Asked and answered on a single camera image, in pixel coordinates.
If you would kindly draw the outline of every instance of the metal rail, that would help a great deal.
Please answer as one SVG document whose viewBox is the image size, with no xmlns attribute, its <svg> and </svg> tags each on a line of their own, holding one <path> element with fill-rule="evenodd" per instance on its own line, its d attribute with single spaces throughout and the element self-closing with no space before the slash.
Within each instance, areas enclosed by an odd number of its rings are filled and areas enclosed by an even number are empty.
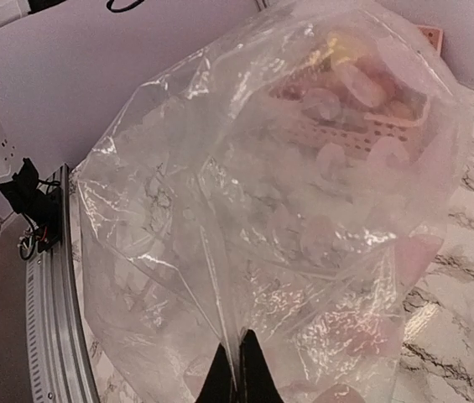
<svg viewBox="0 0 474 403">
<path fill-rule="evenodd" d="M 26 327 L 29 377 L 34 403 L 98 403 L 87 355 L 72 264 L 69 168 L 61 184 L 62 240 L 36 254 L 27 266 Z"/>
</svg>

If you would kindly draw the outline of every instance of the clear plastic bag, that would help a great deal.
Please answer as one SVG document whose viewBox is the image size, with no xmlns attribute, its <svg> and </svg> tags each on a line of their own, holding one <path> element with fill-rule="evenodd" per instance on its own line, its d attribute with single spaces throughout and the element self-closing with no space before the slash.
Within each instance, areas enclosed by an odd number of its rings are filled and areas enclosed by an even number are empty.
<svg viewBox="0 0 474 403">
<path fill-rule="evenodd" d="M 194 401 L 219 342 L 237 373 L 245 329 L 285 402 L 388 401 L 471 125 L 376 3 L 259 14 L 141 86 L 87 157 L 93 332 L 146 403 Z"/>
</svg>

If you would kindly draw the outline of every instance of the marble table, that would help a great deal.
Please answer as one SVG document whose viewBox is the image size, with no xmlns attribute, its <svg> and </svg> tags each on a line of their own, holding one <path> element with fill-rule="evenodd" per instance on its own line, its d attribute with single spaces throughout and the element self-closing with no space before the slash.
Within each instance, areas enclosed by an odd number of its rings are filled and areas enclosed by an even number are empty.
<svg viewBox="0 0 474 403">
<path fill-rule="evenodd" d="M 473 106 L 474 92 L 466 89 Z M 78 298 L 83 312 L 81 232 L 75 174 L 71 226 Z M 407 327 L 394 403 L 474 403 L 474 145 L 451 199 L 445 245 L 404 302 Z M 83 320 L 102 403 L 140 403 Z"/>
</svg>

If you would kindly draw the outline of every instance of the marble surface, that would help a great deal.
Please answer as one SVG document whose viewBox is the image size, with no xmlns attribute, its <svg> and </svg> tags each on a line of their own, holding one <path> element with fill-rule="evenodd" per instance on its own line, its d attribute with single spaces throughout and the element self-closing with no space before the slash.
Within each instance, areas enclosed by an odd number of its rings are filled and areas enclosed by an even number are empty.
<svg viewBox="0 0 474 403">
<path fill-rule="evenodd" d="M 474 92 L 466 90 L 474 110 Z M 71 189 L 76 189 L 75 174 Z M 78 196 L 71 195 L 78 297 L 83 311 Z M 474 145 L 461 186 L 451 199 L 445 245 L 404 302 L 407 327 L 394 403 L 474 403 Z M 84 320 L 102 403 L 140 403 L 114 369 Z"/>
</svg>

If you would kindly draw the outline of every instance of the plastic bag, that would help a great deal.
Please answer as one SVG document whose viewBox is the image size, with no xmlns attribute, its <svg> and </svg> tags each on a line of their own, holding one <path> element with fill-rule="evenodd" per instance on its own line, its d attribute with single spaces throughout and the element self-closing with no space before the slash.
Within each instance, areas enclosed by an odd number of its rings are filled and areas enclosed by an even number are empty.
<svg viewBox="0 0 474 403">
<path fill-rule="evenodd" d="M 219 342 L 236 374 L 246 329 L 285 402 L 388 401 L 471 125 L 376 3 L 259 14 L 141 86 L 87 157 L 87 321 L 145 402 L 195 401 Z"/>
</svg>

